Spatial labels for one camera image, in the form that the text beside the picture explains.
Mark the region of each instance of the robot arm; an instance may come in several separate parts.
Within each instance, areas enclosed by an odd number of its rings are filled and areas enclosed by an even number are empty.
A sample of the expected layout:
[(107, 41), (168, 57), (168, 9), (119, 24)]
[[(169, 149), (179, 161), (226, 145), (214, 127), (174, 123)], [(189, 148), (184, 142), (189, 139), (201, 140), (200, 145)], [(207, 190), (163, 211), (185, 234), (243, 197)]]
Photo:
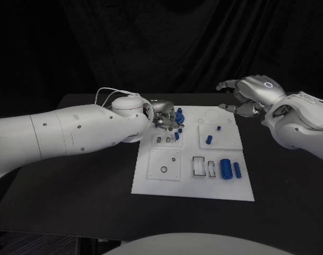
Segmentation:
[(234, 88), (241, 106), (220, 107), (246, 117), (266, 112), (263, 125), (276, 141), (289, 149), (302, 148), (323, 159), (323, 103), (306, 93), (289, 95), (267, 76), (249, 76), (223, 82), (217, 89)]
[(175, 115), (172, 102), (151, 103), (133, 94), (116, 99), (107, 108), (91, 104), (2, 118), (0, 177), (39, 160), (140, 141), (152, 123), (163, 129), (182, 128)]

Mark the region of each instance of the robotic hand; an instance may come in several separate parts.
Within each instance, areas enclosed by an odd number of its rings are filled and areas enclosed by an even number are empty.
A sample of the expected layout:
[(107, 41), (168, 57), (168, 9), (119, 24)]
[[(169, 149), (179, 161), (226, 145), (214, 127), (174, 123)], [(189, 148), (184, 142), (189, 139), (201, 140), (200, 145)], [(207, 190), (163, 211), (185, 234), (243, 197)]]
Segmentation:
[(96, 100), (91, 105), (0, 118), (0, 177), (39, 160), (140, 141), (152, 123), (169, 130), (184, 128), (172, 102), (149, 102), (138, 93), (120, 92), (130, 95), (106, 108)]
[(264, 75), (221, 82), (217, 90), (227, 87), (234, 88), (243, 105), (220, 107), (244, 117), (256, 117), (264, 111), (263, 125), (280, 145), (302, 148), (323, 159), (323, 100), (305, 92), (288, 96), (277, 82)]

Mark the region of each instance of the white platform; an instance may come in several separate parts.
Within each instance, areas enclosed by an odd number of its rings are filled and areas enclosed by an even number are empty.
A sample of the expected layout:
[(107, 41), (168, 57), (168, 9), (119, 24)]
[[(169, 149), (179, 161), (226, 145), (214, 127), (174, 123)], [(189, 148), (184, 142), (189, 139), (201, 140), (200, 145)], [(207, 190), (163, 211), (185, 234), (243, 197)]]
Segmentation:
[[(179, 107), (182, 108), (185, 115), (185, 129), (178, 142), (172, 139), (171, 147), (163, 140), (159, 144), (155, 141), (158, 137), (162, 139), (168, 136), (174, 138), (176, 130), (169, 132), (161, 128), (155, 128), (153, 126), (151, 127), (140, 142), (132, 193), (254, 201), (241, 137), (234, 114), (220, 109), (220, 107), (176, 106), (175, 109), (178, 110)], [(214, 136), (211, 146), (207, 144), (205, 136), (208, 135)], [(181, 160), (181, 175), (172, 175), (172, 173), (176, 173), (175, 166), (178, 162), (172, 162), (171, 157)], [(214, 161), (217, 172), (215, 178), (211, 178), (208, 174), (207, 177), (194, 176), (194, 157), (205, 158), (207, 173), (210, 172), (208, 162)], [(224, 158), (228, 158), (231, 163), (240, 163), (243, 178), (236, 177), (233, 168), (234, 178), (230, 180), (223, 179), (220, 161)], [(171, 169), (169, 172), (168, 168), (166, 173), (161, 171), (165, 164), (169, 164), (174, 169)]]

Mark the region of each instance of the black table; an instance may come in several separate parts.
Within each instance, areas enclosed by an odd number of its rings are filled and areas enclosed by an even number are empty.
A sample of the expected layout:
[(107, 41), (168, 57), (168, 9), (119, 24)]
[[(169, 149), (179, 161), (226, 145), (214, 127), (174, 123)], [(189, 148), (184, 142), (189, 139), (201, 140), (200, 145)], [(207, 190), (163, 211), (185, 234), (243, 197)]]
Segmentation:
[[(233, 94), (143, 96), (176, 105), (237, 103)], [(68, 95), (60, 108), (93, 101), (94, 95)], [(323, 254), (323, 161), (285, 149), (260, 118), (236, 120), (256, 202), (132, 194), (139, 143), (123, 143), (22, 168), (0, 204), (0, 230), (127, 241), (200, 232)]]

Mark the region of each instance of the blue object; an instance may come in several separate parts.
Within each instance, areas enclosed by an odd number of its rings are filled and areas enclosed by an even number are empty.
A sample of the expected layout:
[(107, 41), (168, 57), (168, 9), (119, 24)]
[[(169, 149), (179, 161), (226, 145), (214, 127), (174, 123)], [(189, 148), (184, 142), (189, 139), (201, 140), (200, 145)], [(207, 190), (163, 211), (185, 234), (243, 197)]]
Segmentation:
[(240, 164), (236, 162), (233, 165), (234, 165), (234, 171), (236, 171), (237, 178), (243, 178)]
[(208, 136), (208, 140), (207, 140), (207, 143), (208, 143), (208, 144), (213, 143), (213, 139), (214, 139), (214, 137), (213, 137), (213, 135), (210, 135), (210, 136)]
[(185, 121), (185, 116), (184, 116), (184, 114), (179, 113), (179, 112), (176, 112), (176, 122), (178, 122), (178, 123), (184, 123), (184, 121)]
[(233, 179), (233, 166), (231, 166), (231, 160), (228, 159), (221, 160), (221, 177), (226, 180)]

